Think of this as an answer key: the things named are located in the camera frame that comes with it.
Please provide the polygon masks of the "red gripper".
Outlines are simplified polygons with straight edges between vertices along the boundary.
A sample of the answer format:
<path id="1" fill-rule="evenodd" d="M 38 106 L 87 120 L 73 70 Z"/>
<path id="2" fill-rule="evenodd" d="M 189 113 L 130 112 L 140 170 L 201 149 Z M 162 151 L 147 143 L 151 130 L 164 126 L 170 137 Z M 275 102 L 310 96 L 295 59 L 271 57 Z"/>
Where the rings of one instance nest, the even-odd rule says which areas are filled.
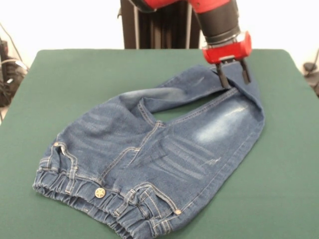
<path id="1" fill-rule="evenodd" d="M 227 60 L 240 61 L 245 84 L 250 84 L 250 74 L 245 57 L 252 52 L 251 35 L 248 31 L 241 32 L 233 40 L 219 45 L 207 45 L 202 48 L 204 59 L 209 64 L 216 64 L 216 70 L 222 87 L 228 88 L 228 79 L 222 71 L 221 63 Z"/>

